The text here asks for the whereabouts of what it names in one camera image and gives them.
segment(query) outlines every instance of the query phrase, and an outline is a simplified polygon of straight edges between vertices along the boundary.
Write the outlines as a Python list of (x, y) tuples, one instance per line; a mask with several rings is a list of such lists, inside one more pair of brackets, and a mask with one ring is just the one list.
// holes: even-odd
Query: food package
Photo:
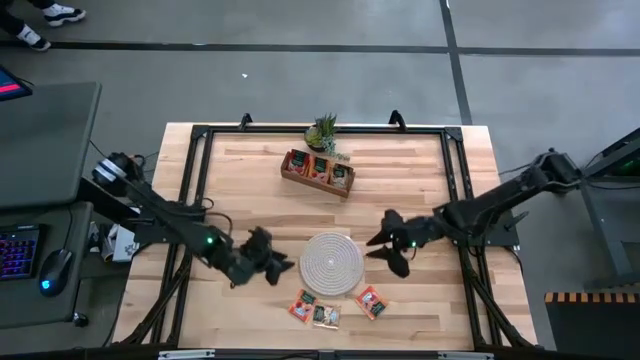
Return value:
[(340, 307), (318, 304), (313, 310), (313, 325), (337, 329), (340, 322)]
[(307, 168), (309, 167), (310, 160), (311, 155), (307, 154), (306, 152), (295, 149), (291, 150), (289, 163), (287, 164), (287, 170), (300, 176), (305, 176), (307, 174)]
[(351, 176), (351, 168), (341, 164), (333, 165), (331, 169), (331, 185), (339, 189), (346, 189)]
[(371, 320), (380, 316), (389, 305), (389, 302), (384, 300), (371, 285), (356, 298), (356, 303)]
[(312, 156), (309, 166), (309, 179), (328, 184), (331, 173), (331, 163), (327, 159)]
[(300, 289), (296, 301), (289, 306), (289, 312), (306, 324), (313, 314), (313, 306), (315, 304), (316, 297), (308, 291)]

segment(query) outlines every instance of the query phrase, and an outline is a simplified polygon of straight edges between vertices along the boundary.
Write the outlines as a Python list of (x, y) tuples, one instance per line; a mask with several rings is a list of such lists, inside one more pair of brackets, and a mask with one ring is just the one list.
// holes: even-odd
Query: wooden tray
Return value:
[(280, 174), (282, 175), (283, 178), (293, 180), (295, 182), (299, 182), (300, 184), (308, 185), (318, 190), (326, 191), (326, 192), (341, 196), (343, 198), (349, 197), (349, 191), (351, 191), (351, 186), (353, 185), (353, 179), (355, 179), (356, 177), (355, 171), (351, 171), (351, 173), (349, 174), (349, 182), (347, 182), (347, 188), (340, 189), (329, 184), (321, 184), (307, 177), (300, 176), (297, 173), (293, 173), (287, 170), (287, 164), (289, 163), (290, 157), (291, 157), (291, 151), (287, 151), (287, 155), (285, 155), (284, 160), (282, 160), (282, 165), (280, 165)]

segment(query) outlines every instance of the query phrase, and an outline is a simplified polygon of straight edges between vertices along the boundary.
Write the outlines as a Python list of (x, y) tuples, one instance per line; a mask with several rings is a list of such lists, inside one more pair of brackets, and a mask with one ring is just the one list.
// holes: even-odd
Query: person's foot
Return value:
[(28, 25), (25, 25), (24, 28), (22, 28), (22, 31), (18, 34), (17, 38), (26, 42), (27, 45), (35, 51), (47, 51), (51, 47), (50, 42), (38, 35)]
[(87, 12), (84, 10), (58, 4), (53, 4), (43, 9), (42, 12), (44, 13), (44, 19), (52, 27), (62, 26), (66, 22), (78, 22), (87, 16)]

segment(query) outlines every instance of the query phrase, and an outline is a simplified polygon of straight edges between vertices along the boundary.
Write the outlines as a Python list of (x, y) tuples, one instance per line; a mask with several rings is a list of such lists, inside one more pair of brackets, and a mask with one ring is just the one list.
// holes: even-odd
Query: keyboard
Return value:
[(0, 281), (34, 276), (41, 225), (0, 228)]

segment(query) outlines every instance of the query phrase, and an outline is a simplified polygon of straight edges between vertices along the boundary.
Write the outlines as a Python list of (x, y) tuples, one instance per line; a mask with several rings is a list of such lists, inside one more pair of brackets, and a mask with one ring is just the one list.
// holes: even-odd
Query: butcher block tabletop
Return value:
[[(192, 125), (167, 124), (153, 180), (153, 188), (165, 199), (178, 199)], [(489, 130), (484, 126), (465, 126), (462, 133), (477, 196), (500, 183)], [(430, 215), (432, 208), (449, 201), (437, 136), (337, 134), (336, 143), (339, 152), (351, 156), (348, 164), (356, 171), (347, 199), (281, 177), (280, 165), (287, 151), (310, 152), (302, 134), (215, 134), (205, 196), (214, 201), (215, 211), (233, 219), (232, 237), (236, 246), (248, 239), (248, 230), (261, 226), (273, 234), (273, 248), (296, 263), (313, 235), (329, 231), (351, 237), (364, 254), (372, 250), (365, 243), (380, 230), (386, 209), (395, 209), (407, 219)], [(201, 141), (190, 201), (202, 148)], [(452, 154), (458, 173), (455, 151)], [(209, 216), (206, 222), (224, 230), (228, 227), (224, 219), (217, 217)], [(114, 341), (129, 335), (158, 297), (167, 249), (167, 245), (152, 245), (134, 258)], [(521, 334), (535, 343), (518, 263), (502, 248), (487, 248), (486, 256), (495, 300)], [(389, 271), (384, 260), (365, 258), (364, 277), (352, 292), (337, 298), (319, 296), (320, 301), (341, 306), (339, 329), (330, 330), (315, 327), (311, 322), (304, 324), (288, 312), (298, 290), (305, 288), (297, 265), (282, 274), (277, 286), (270, 286), (264, 274), (258, 274), (249, 284), (231, 289), (222, 273), (194, 261), (179, 345), (181, 348), (472, 349), (456, 248), (446, 239), (429, 243), (418, 249), (410, 267), (411, 275), (401, 279)], [(388, 308), (373, 321), (354, 301), (368, 285), (373, 285), (389, 301)], [(174, 304), (172, 300), (168, 306), (164, 336), (170, 329)], [(489, 339), (486, 310), (484, 306), (478, 309), (483, 333)]]

